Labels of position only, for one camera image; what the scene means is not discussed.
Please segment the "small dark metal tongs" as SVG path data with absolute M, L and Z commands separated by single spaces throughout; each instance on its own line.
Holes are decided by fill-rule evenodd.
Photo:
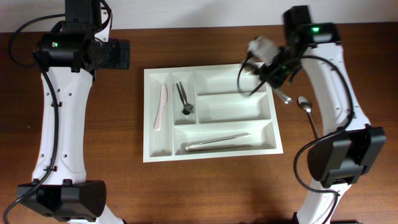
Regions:
M 188 102 L 187 95 L 185 93 L 185 90 L 184 90 L 184 87 L 183 87 L 182 83 L 179 82 L 179 83 L 176 84 L 176 86 L 177 86 L 177 91 L 178 91 L 179 96 L 180 96 L 180 100 L 181 100 L 182 105 L 183 105 L 182 113 L 184 115 L 190 115 L 191 113 L 193 113 L 194 107 L 193 107 L 192 104 L 190 104 Z

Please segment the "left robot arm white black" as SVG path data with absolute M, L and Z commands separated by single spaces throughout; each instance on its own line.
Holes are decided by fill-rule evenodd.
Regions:
M 106 185 L 88 180 L 83 136 L 88 95 L 100 68 L 129 68 L 127 40 L 110 39 L 105 1 L 66 1 L 32 55 L 42 77 L 44 113 L 39 157 L 16 203 L 66 223 L 121 223 L 106 205 Z

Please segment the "pale pink plastic knife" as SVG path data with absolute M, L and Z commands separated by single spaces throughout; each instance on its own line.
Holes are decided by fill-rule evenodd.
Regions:
M 162 85 L 160 90 L 159 108 L 154 122 L 155 131 L 160 131 L 162 128 L 164 106 L 166 105 L 166 103 L 167 103 L 167 87 L 165 85 Z

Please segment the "long steel tongs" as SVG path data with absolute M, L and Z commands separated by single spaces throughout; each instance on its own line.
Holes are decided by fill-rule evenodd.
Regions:
M 185 152 L 213 151 L 218 149 L 234 149 L 240 147 L 253 147 L 253 144 L 242 144 L 234 142 L 235 139 L 246 138 L 249 133 L 235 134 L 217 139 L 208 139 L 206 141 L 192 142 L 184 144 L 182 149 Z

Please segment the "steel spoon tray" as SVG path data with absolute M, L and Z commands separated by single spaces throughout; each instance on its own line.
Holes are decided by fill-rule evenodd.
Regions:
M 287 96 L 282 90 L 279 88 L 274 88 L 273 92 L 286 104 L 289 105 L 292 103 L 291 97 Z

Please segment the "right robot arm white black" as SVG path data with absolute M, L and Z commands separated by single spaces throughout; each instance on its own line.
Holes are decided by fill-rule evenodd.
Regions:
M 312 180 L 292 223 L 330 223 L 345 192 L 370 171 L 386 135 L 381 127 L 371 125 L 356 99 L 337 26 L 314 23 L 306 5 L 291 7 L 282 18 L 286 45 L 277 47 L 265 37 L 256 37 L 248 44 L 247 59 L 261 61 L 255 74 L 261 85 L 275 91 L 292 83 L 299 71 L 307 74 L 323 134 L 301 148 Z

